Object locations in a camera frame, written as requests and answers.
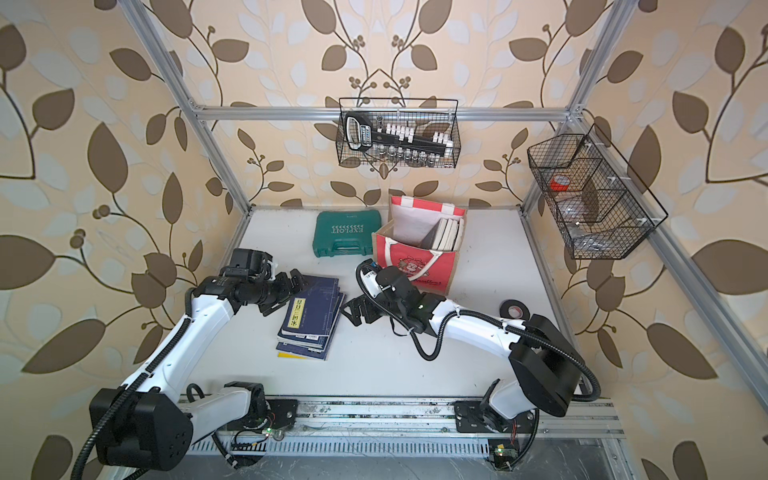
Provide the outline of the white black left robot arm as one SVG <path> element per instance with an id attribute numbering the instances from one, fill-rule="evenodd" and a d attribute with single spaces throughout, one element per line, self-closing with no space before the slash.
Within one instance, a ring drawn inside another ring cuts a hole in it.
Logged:
<path id="1" fill-rule="evenodd" d="M 90 456 L 103 465 L 129 467 L 135 475 L 169 471 L 189 448 L 233 421 L 257 427 L 273 419 L 260 383 L 234 381 L 218 392 L 185 404 L 189 377 L 224 326 L 243 306 L 268 316 L 307 286 L 293 269 L 277 272 L 270 254 L 237 248 L 228 265 L 185 294 L 185 310 L 169 336 L 117 388 L 92 399 L 92 432 L 71 476 L 82 478 Z"/>

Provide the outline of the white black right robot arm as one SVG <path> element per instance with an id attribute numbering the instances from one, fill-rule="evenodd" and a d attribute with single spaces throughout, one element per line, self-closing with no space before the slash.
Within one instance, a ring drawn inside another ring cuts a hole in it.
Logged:
<path id="1" fill-rule="evenodd" d="M 394 266 L 360 263 L 354 278 L 360 296 L 343 314 L 355 326 L 382 317 L 395 335 L 413 342 L 425 361 L 436 360 L 446 340 L 474 346 L 507 360 L 510 379 L 496 379 L 466 420 L 492 432 L 508 433 L 518 418 L 532 424 L 542 413 L 561 418 L 571 403 L 598 400 L 602 389 L 575 347 L 542 315 L 513 318 L 508 307 L 497 317 L 465 308 L 453 300 L 417 289 Z"/>

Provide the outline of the black wolf cover book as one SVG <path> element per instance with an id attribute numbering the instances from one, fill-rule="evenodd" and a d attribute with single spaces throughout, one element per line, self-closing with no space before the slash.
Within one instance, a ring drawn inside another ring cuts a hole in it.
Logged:
<path id="1" fill-rule="evenodd" d="M 450 251 L 453 249 L 454 234 L 457 228 L 457 222 L 453 219 L 446 221 L 446 227 L 441 237 L 439 249 L 441 251 Z"/>

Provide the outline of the burlap canvas bag red front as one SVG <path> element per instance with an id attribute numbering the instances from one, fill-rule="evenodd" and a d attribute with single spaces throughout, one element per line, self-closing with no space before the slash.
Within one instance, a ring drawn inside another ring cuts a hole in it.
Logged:
<path id="1" fill-rule="evenodd" d="M 390 219 L 372 235 L 373 260 L 394 266 L 422 290 L 446 294 L 458 265 L 466 211 L 410 196 L 390 198 Z"/>

